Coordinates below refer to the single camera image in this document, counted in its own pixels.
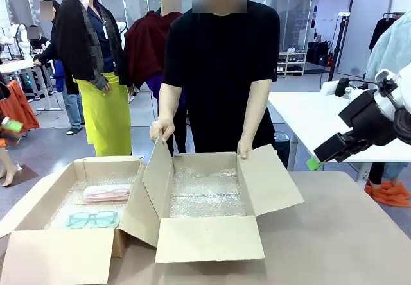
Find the person's right hand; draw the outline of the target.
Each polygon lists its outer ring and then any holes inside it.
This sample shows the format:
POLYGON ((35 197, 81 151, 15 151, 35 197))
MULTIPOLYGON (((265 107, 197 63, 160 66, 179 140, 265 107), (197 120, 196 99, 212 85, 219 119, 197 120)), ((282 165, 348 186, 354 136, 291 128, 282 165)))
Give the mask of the person's right hand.
POLYGON ((166 141, 170 138, 174 131, 175 126, 172 118, 158 119, 154 121, 150 126, 150 140, 152 142, 155 142, 161 139, 163 143, 166 143, 166 141))

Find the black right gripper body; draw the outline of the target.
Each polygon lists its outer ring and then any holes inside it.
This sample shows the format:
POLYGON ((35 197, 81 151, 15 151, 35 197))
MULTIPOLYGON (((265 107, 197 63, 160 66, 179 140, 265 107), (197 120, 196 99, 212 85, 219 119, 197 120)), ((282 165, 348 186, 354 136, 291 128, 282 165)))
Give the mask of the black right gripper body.
POLYGON ((353 137, 364 140, 367 146, 385 146, 394 139, 410 144, 408 110, 397 105, 392 96, 384 96, 382 102, 388 103, 384 111, 376 96, 376 90, 364 91, 339 113, 353 137))

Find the person's left hand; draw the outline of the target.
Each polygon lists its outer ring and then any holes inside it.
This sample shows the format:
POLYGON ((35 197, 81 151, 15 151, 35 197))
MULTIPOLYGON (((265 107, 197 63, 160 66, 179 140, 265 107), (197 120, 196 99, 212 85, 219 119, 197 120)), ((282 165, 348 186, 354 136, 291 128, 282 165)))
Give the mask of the person's left hand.
POLYGON ((247 137, 242 137, 237 146, 237 154, 242 159, 247 159, 249 151, 253 150, 253 141, 247 137))

